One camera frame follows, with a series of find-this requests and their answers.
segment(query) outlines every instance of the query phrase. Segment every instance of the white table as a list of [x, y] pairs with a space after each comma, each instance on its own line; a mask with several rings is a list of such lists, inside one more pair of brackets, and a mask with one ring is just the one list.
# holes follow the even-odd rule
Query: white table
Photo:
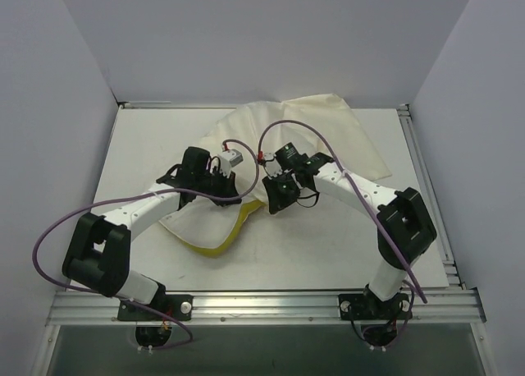
[[[177, 163], [176, 155], [230, 111], [121, 109], [95, 199], [145, 191]], [[401, 190], [407, 186], [419, 189], [397, 112], [354, 111], [393, 173], [379, 183]], [[423, 287], [449, 285], [438, 245], [439, 240], [414, 268]], [[244, 224], [235, 244], [217, 259], [189, 250], [160, 224], [151, 226], [131, 246], [131, 268], [173, 291], [362, 288], [380, 259], [372, 222], [326, 196], [313, 209], [293, 206], [277, 217], [257, 211]]]

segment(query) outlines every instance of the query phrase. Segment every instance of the yellow fabric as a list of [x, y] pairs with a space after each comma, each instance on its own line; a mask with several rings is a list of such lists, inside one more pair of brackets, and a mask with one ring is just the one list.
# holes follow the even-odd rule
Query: yellow fabric
[[201, 255], [205, 255], [206, 257], [218, 257], [222, 253], [224, 253], [226, 250], [228, 250], [233, 243], [234, 239], [239, 235], [240, 228], [242, 227], [243, 223], [246, 221], [248, 216], [255, 212], [260, 207], [264, 206], [264, 203], [256, 199], [255, 201], [247, 202], [246, 204], [243, 204], [240, 207], [239, 210], [239, 216], [237, 217], [237, 221], [235, 222], [235, 225], [233, 229], [230, 232], [230, 235], [226, 238], [224, 242], [222, 242], [216, 249], [203, 249], [198, 246], [194, 246], [188, 242], [185, 242], [179, 238], [179, 240], [186, 246], [188, 246], [191, 250], [196, 251], [197, 253]]

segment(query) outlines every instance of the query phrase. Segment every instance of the folded cloth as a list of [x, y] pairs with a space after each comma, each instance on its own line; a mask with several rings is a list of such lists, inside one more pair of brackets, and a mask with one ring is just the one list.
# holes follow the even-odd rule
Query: folded cloth
[[[230, 138], [243, 140], [257, 153], [258, 141], [264, 129], [281, 119], [304, 122], [317, 129], [350, 171], [371, 181], [390, 175], [357, 117], [348, 104], [335, 94], [313, 95], [282, 103], [261, 101], [243, 105], [217, 122], [194, 146], [209, 150], [214, 155], [221, 152], [222, 141]], [[295, 124], [271, 128], [262, 143], [262, 151], [273, 153], [289, 142], [300, 153], [329, 154], [315, 134]], [[240, 146], [232, 144], [230, 147], [244, 155], [244, 162], [234, 168], [235, 184], [239, 193], [242, 193], [255, 178], [253, 161]], [[241, 204], [223, 208], [207, 199], [197, 198], [180, 211], [166, 216], [161, 224], [200, 254], [220, 255], [234, 241], [248, 216], [268, 203], [262, 184], [264, 176], [262, 170], [257, 185]]]

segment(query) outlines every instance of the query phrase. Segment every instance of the purple cable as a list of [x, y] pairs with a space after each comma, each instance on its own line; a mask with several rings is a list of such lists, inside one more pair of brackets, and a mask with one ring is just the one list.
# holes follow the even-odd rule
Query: purple cable
[[[389, 344], [384, 346], [385, 349], [391, 348], [399, 340], [399, 337], [403, 334], [404, 330], [407, 328], [407, 325], [409, 324], [409, 316], [410, 316], [410, 312], [412, 311], [412, 308], [413, 308], [413, 302], [415, 300], [416, 287], [414, 287], [413, 284], [411, 282], [409, 282], [408, 280], [403, 280], [403, 283], [406, 284], [409, 287], [410, 292], [412, 293], [412, 295], [410, 296], [409, 310], [407, 310], [407, 317], [404, 319], [403, 325], [398, 330], [397, 336], [394, 339], [392, 339], [392, 341]], [[364, 334], [365, 334], [365, 332], [367, 330], [372, 329], [372, 328], [378, 328], [378, 327], [382, 327], [382, 326], [381, 325], [369, 325], [368, 327], [363, 328], [363, 330], [361, 332], [361, 334], [363, 335], [363, 339], [364, 339]]]
[[[51, 224], [51, 226], [49, 226], [39, 236], [39, 238], [37, 239], [37, 241], [34, 244], [33, 253], [32, 253], [32, 257], [31, 257], [31, 259], [33, 261], [33, 266], [34, 266], [34, 269], [36, 269], [36, 272], [41, 277], [43, 277], [43, 279], [47, 280], [48, 282], [51, 282], [52, 284], [54, 284], [56, 286], [63, 287], [65, 289], [70, 289], [70, 290], [76, 290], [76, 291], [82, 291], [82, 292], [89, 292], [89, 293], [97, 294], [96, 291], [91, 290], [89, 288], [73, 286], [71, 284], [62, 283], [62, 282], [58, 281], [57, 279], [54, 279], [53, 277], [47, 275], [44, 272], [44, 270], [42, 269], [42, 267], [40, 267], [39, 258], [38, 258], [39, 249], [40, 249], [40, 246], [42, 245], [43, 240], [55, 228], [57, 228], [59, 225], [61, 225], [66, 220], [69, 220], [73, 216], [75, 216], [75, 215], [77, 215], [79, 213], [85, 212], [86, 210], [90, 210], [91, 208], [96, 208], [98, 206], [104, 206], [104, 205], [109, 205], [109, 204], [119, 204], [119, 203], [122, 203], [122, 202], [133, 202], [133, 201], [138, 201], [140, 199], [146, 199], [146, 198], [155, 197], [157, 195], [167, 194], [167, 193], [186, 193], [186, 194], [198, 195], [198, 196], [201, 196], [201, 197], [209, 198], [209, 199], [215, 200], [215, 201], [235, 201], [235, 200], [244, 198], [246, 195], [248, 195], [255, 188], [255, 186], [257, 185], [258, 180], [259, 180], [259, 166], [258, 166], [258, 162], [257, 162], [257, 156], [255, 155], [253, 150], [251, 150], [251, 148], [245, 142], [243, 142], [241, 140], [226, 140], [226, 141], [223, 142], [223, 144], [225, 144], [226, 142], [240, 144], [241, 146], [246, 148], [249, 151], [249, 153], [252, 155], [253, 161], [255, 162], [255, 179], [253, 180], [252, 185], [243, 194], [237, 195], [235, 197], [226, 197], [226, 198], [224, 198], [224, 197], [216, 197], [214, 195], [204, 194], [204, 193], [201, 193], [199, 191], [194, 191], [194, 190], [173, 188], [173, 189], [167, 189], [167, 190], [160, 190], [160, 191], [157, 191], [155, 193], [146, 193], [146, 194], [136, 195], [136, 196], [133, 196], [133, 197], [108, 199], [108, 200], [105, 200], [105, 201], [98, 201], [98, 202], [95, 202], [95, 203], [83, 206], [83, 207], [78, 208], [78, 209], [76, 209], [76, 210], [74, 210], [72, 212], [69, 212], [67, 215], [63, 216], [62, 218], [59, 218], [56, 222]], [[129, 301], [129, 300], [128, 300], [128, 302], [130, 304], [132, 304], [133, 306], [135, 306], [135, 307], [141, 308], [143, 310], [147, 310], [148, 312], [150, 312], [152, 314], [155, 314], [155, 315], [157, 315], [159, 317], [163, 317], [166, 320], [169, 320], [169, 321], [175, 323], [176, 325], [178, 325], [179, 327], [184, 329], [186, 331], [186, 333], [188, 333], [188, 335], [189, 335], [189, 338], [187, 340], [185, 340], [185, 341], [175, 342], [175, 343], [173, 343], [173, 344], [171, 344], [169, 346], [156, 347], [155, 349], [158, 350], [158, 349], [173, 348], [173, 347], [176, 347], [176, 346], [184, 345], [186, 343], [190, 343], [190, 342], [192, 342], [194, 340], [194, 337], [193, 337], [193, 334], [191, 333], [191, 331], [183, 323], [181, 323], [180, 321], [172, 318], [171, 316], [168, 316], [167, 314], [159, 312], [158, 310], [152, 309], [152, 308], [150, 308], [147, 305], [143, 305], [143, 304], [140, 304], [138, 302]]]
[[315, 135], [317, 135], [319, 137], [319, 139], [322, 141], [323, 144], [325, 144], [326, 148], [330, 151], [331, 156], [334, 158], [334, 162], [336, 163], [337, 167], [341, 170], [341, 172], [343, 172], [345, 174], [346, 179], [348, 180], [348, 182], [350, 183], [350, 185], [354, 189], [354, 192], [358, 196], [359, 201], [361, 201], [361, 204], [363, 204], [363, 207], [367, 210], [368, 215], [370, 216], [372, 221], [376, 224], [377, 229], [383, 235], [383, 237], [386, 239], [386, 242], [391, 247], [392, 251], [394, 252], [395, 256], [397, 257], [397, 259], [399, 260], [401, 265], [403, 265], [403, 269], [406, 271], [406, 273], [410, 277], [410, 280], [412, 280], [412, 282], [413, 282], [414, 290], [417, 292], [418, 296], [421, 298], [423, 303], [426, 304], [428, 302], [427, 297], [425, 296], [425, 293], [423, 292], [421, 286], [419, 285], [419, 282], [416, 279], [416, 276], [413, 274], [412, 269], [410, 268], [410, 264], [407, 263], [406, 259], [404, 259], [404, 256], [401, 254], [401, 252], [397, 248], [397, 245], [392, 240], [392, 238], [390, 237], [389, 233], [383, 227], [381, 222], [377, 219], [377, 216], [374, 213], [374, 211], [372, 210], [372, 207], [364, 199], [364, 197], [361, 194], [361, 191], [359, 191], [358, 185], [355, 183], [354, 179], [347, 172], [345, 172], [345, 168], [343, 167], [343, 164], [341, 164], [341, 161], [337, 158], [336, 152], [330, 146], [330, 144], [328, 143], [328, 140], [319, 131], [317, 131], [312, 126], [309, 126], [308, 124], [303, 123], [303, 122], [299, 122], [297, 120], [289, 120], [289, 119], [278, 120], [277, 122], [273, 122], [270, 126], [266, 127], [266, 129], [262, 132], [261, 138], [259, 138], [259, 143], [258, 143], [258, 150], [257, 150], [258, 154], [262, 151], [263, 138], [266, 136], [268, 131], [272, 127], [277, 126], [278, 124], [284, 124], [284, 123], [297, 124], [299, 126], [303, 126], [303, 127], [308, 128], [311, 132], [313, 132]]

